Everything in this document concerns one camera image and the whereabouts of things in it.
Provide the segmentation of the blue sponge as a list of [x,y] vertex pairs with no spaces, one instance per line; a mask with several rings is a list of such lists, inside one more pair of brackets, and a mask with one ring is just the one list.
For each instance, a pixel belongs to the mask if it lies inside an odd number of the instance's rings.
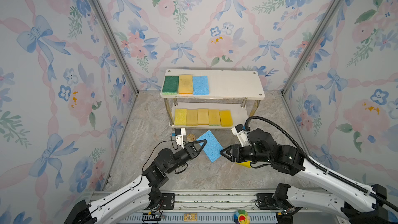
[[193,95],[209,95],[209,84],[207,76],[193,77]]
[[223,150],[223,147],[210,130],[205,132],[197,139],[197,141],[200,140],[207,141],[204,151],[211,162],[215,162],[221,157],[220,152]]

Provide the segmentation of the bright yellow foam sponge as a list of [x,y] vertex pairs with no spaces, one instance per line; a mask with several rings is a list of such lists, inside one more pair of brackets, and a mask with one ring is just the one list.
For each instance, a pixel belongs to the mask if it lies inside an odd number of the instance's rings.
[[243,166],[243,167],[246,167],[246,168],[251,168],[251,162],[250,161],[240,162],[240,163],[236,162],[236,164],[240,165],[240,166]]

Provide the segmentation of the yellow orange-backed sponge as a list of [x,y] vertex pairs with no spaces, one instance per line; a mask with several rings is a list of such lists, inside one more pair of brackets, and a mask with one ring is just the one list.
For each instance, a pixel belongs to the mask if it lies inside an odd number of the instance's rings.
[[198,125],[209,125],[209,109],[198,109]]

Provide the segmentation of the bright yellow cellulose sponge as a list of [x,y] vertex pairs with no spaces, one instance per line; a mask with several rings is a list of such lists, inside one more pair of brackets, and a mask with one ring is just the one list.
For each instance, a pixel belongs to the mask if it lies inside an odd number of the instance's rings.
[[175,110],[174,125],[187,125],[187,111],[185,108]]

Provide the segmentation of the pale yellow sponge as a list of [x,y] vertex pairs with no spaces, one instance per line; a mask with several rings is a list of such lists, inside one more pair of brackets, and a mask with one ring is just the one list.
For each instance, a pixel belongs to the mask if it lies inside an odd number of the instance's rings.
[[198,125],[198,110],[187,110],[187,126],[197,126]]
[[193,94],[193,75],[179,75],[178,94]]

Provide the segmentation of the yellow green-backed sponge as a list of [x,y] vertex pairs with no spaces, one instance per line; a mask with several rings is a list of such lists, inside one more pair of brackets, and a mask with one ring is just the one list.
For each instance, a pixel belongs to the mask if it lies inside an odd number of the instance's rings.
[[208,110],[209,125],[221,125],[219,110]]

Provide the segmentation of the green scouring sponge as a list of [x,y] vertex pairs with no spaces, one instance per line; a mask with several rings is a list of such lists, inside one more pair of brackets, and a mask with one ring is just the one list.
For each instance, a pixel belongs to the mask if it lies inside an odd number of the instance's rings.
[[162,88],[163,95],[177,95],[179,87],[178,76],[165,76],[164,84]]

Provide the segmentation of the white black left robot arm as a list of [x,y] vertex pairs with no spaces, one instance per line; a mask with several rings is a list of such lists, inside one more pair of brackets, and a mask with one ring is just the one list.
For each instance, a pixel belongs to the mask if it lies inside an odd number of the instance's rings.
[[160,150],[141,175],[126,186],[91,203],[82,200],[75,204],[65,223],[116,224],[135,212],[163,208],[167,201],[162,199],[160,188],[169,180],[167,175],[198,157],[206,144],[206,140],[199,140],[188,142],[177,152]]

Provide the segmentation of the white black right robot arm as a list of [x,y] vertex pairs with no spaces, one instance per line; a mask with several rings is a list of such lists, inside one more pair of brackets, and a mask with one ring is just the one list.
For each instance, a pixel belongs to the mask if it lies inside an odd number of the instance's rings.
[[324,191],[314,192],[279,183],[272,200],[259,200],[259,208],[277,207],[280,216],[292,216],[312,208],[348,220],[351,224],[387,224],[389,213],[386,191],[380,185],[366,186],[334,172],[290,145],[278,145],[260,129],[234,132],[240,143],[220,154],[234,163],[262,163],[274,170],[317,184]]

